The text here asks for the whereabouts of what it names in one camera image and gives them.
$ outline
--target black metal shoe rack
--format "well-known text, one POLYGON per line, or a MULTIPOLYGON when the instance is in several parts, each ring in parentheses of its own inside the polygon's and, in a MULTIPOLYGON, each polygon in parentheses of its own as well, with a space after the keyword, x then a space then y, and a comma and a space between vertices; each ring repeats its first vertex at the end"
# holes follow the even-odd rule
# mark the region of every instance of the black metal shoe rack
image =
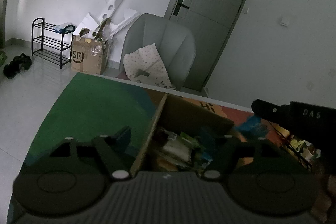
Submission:
POLYGON ((64 42, 64 36, 66 34, 73 33, 75 31, 75 26, 68 25, 67 27, 65 27, 64 30, 66 31, 63 33, 60 33, 60 35, 62 35, 61 40, 57 40, 53 37, 47 37, 46 35, 44 35, 45 31, 58 33, 54 30, 54 27, 56 26, 57 25, 55 24, 46 23, 45 19, 42 17, 39 17, 33 21, 33 25, 31 28, 31 56, 36 55, 38 57, 41 57, 49 62, 59 65, 59 68, 61 69, 65 64, 71 63, 71 50, 70 50, 70 59, 66 58, 62 54, 64 50, 72 48, 73 36, 72 36, 70 44, 64 42), (34 37, 34 28, 42 29, 42 34, 39 37, 34 37), (34 48, 33 48, 34 42, 40 43, 41 48, 34 51, 34 48), (49 51, 45 49, 44 46, 58 50, 60 51, 60 53, 49 51))

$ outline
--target gray door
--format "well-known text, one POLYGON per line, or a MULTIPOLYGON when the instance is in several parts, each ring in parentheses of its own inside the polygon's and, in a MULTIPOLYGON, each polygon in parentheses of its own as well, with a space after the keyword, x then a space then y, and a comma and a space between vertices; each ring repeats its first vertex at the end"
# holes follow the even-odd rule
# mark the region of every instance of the gray door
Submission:
POLYGON ((217 56, 221 53, 242 1, 180 0, 177 2, 178 7, 175 6, 170 19, 188 27, 195 37, 196 44, 196 58, 184 84, 185 87, 194 90, 202 89, 217 56))

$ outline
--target chair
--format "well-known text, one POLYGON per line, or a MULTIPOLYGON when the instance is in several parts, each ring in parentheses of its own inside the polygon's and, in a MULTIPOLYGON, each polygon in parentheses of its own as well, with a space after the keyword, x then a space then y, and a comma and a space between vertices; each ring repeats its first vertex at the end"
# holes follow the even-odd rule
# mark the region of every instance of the chair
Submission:
POLYGON ((171 83, 180 90, 195 59, 194 37, 188 28, 156 15, 141 15, 128 30, 119 74, 125 72, 125 54, 153 43, 167 69, 171 83))

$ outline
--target door handle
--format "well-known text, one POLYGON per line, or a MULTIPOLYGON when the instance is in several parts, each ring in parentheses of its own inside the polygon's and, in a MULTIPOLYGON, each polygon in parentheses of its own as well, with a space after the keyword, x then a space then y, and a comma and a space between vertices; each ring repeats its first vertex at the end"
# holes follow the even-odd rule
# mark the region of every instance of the door handle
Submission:
POLYGON ((183 8, 186 8, 189 10, 190 7, 182 4, 183 3, 183 0, 178 0, 177 1, 177 4, 176 4, 176 7, 175 7, 175 10, 173 12, 173 16, 177 16, 179 14, 179 11, 180 11, 180 8, 183 7, 183 8))

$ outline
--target brown cardboard box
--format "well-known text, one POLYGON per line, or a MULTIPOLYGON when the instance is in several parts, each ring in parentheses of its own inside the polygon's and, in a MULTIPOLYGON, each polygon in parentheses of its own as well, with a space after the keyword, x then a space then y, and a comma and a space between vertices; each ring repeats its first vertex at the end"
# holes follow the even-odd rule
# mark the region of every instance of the brown cardboard box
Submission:
POLYGON ((153 116, 144 143, 131 167, 131 175, 140 170, 157 126, 179 134, 181 131, 195 137, 203 126, 209 126, 217 135, 235 135, 233 121, 201 108, 175 95, 165 95, 153 116))
POLYGON ((73 38, 72 69, 78 72, 101 75, 107 65, 111 46, 102 40, 73 38))

